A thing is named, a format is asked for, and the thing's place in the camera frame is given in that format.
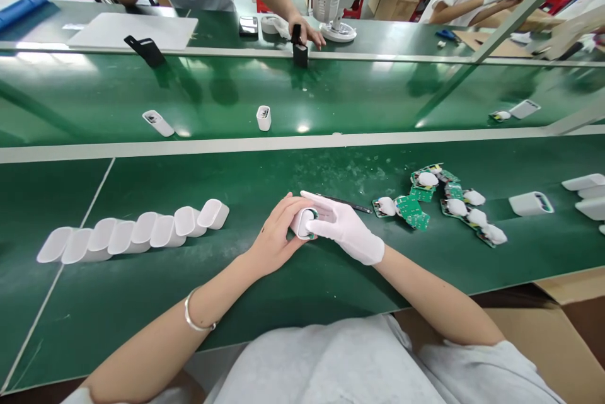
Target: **green circuit board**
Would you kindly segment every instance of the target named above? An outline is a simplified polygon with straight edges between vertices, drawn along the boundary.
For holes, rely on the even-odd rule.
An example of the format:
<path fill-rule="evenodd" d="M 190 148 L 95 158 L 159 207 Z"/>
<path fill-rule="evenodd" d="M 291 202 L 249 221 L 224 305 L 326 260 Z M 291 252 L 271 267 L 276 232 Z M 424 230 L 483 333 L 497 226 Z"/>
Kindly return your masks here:
<path fill-rule="evenodd" d="M 446 184 L 444 191 L 448 199 L 464 200 L 464 192 L 462 185 L 458 182 L 449 182 Z"/>
<path fill-rule="evenodd" d="M 434 191 L 424 190 L 423 188 L 412 187 L 410 197 L 417 201 L 430 202 L 433 199 Z"/>
<path fill-rule="evenodd" d="M 420 203 L 410 196 L 404 196 L 395 200 L 395 205 L 401 213 L 401 217 L 411 228 L 426 231 L 429 228 L 430 216 L 422 211 Z"/>

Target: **circuit board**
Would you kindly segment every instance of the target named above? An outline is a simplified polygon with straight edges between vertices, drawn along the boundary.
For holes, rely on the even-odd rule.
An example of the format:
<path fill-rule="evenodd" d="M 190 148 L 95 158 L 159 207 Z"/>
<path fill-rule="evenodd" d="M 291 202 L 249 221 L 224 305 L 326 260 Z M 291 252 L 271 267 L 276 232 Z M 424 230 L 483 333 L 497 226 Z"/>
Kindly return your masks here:
<path fill-rule="evenodd" d="M 481 229 L 476 229 L 477 237 L 483 240 L 488 246 L 495 248 L 496 246 L 483 234 Z"/>
<path fill-rule="evenodd" d="M 378 202 L 378 199 L 374 199 L 372 201 L 372 207 L 374 208 L 374 213 L 378 218 L 387 218 L 389 216 L 382 210 L 380 210 L 380 203 Z"/>
<path fill-rule="evenodd" d="M 437 178 L 444 183 L 460 182 L 460 179 L 458 177 L 456 177 L 455 175 L 453 175 L 450 171 L 441 170 L 441 172 L 436 175 L 437 175 Z"/>
<path fill-rule="evenodd" d="M 421 184 L 418 183 L 418 176 L 420 175 L 420 172 L 421 171 L 416 171 L 416 172 L 412 173 L 412 175 L 410 176 L 410 181 L 412 181 L 412 188 L 416 188 L 418 190 L 434 193 L 437 190 L 437 187 L 423 187 Z"/>
<path fill-rule="evenodd" d="M 462 185 L 460 185 L 458 182 L 448 182 L 444 188 L 444 191 L 448 199 L 464 200 Z"/>
<path fill-rule="evenodd" d="M 401 217 L 412 229 L 426 231 L 429 228 L 430 216 L 422 211 L 420 203 L 410 196 L 404 196 L 395 200 L 395 205 L 401 213 Z"/>
<path fill-rule="evenodd" d="M 424 188 L 412 187 L 410 190 L 410 198 L 422 202 L 430 202 L 433 199 L 434 191 L 425 190 Z"/>

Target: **white tape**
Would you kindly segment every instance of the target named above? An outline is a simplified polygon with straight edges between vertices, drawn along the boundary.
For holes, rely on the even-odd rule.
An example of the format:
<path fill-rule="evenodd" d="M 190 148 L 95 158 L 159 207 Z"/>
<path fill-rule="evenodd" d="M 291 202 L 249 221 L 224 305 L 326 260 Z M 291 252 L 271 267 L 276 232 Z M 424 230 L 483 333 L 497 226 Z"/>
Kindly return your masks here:
<path fill-rule="evenodd" d="M 279 33 L 277 31 L 277 28 L 275 27 L 275 20 L 277 18 L 274 16 L 263 16 L 260 19 L 260 28 L 263 30 L 264 33 L 267 34 L 276 34 Z"/>

